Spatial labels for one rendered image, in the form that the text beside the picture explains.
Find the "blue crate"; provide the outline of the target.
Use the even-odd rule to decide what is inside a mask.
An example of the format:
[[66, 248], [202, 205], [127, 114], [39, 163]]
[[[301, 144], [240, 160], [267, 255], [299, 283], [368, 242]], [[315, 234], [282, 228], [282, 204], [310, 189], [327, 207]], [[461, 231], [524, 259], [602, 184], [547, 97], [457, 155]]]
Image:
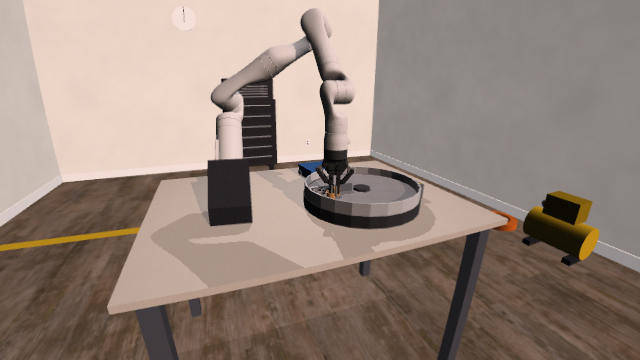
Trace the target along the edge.
[[320, 166], [322, 164], [322, 162], [323, 161], [300, 163], [300, 165], [299, 165], [299, 174], [306, 178], [308, 175], [312, 174], [313, 172], [316, 172], [316, 170], [315, 170], [316, 167]]

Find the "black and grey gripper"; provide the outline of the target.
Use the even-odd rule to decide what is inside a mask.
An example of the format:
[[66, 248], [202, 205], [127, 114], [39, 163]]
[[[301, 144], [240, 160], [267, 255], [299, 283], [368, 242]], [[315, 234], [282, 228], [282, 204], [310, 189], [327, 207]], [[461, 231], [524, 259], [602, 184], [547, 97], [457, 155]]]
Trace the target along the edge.
[[[323, 167], [329, 174], [329, 179], [324, 174]], [[346, 168], [347, 174], [340, 180], [341, 174]], [[336, 175], [335, 196], [339, 195], [340, 185], [345, 184], [354, 173], [354, 168], [351, 168], [347, 162], [347, 150], [333, 151], [324, 149], [324, 160], [315, 170], [323, 182], [329, 184], [329, 193], [334, 193], [333, 176]]]

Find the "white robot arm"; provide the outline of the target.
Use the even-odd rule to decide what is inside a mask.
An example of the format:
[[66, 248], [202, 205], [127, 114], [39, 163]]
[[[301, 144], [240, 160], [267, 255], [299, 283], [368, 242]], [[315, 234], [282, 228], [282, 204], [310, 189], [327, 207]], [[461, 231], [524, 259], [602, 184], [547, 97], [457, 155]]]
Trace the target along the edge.
[[341, 69], [329, 41], [332, 29], [325, 14], [318, 8], [307, 10], [301, 17], [300, 25], [303, 32], [306, 31], [305, 37], [292, 44], [267, 49], [213, 90], [211, 101], [224, 111], [216, 118], [215, 160], [243, 158], [244, 101], [237, 91], [250, 84], [271, 80], [312, 50], [323, 81], [320, 98], [325, 115], [324, 149], [341, 151], [347, 150], [348, 145], [351, 145], [351, 139], [347, 136], [348, 116], [337, 112], [333, 103], [351, 103], [355, 97], [355, 88]]

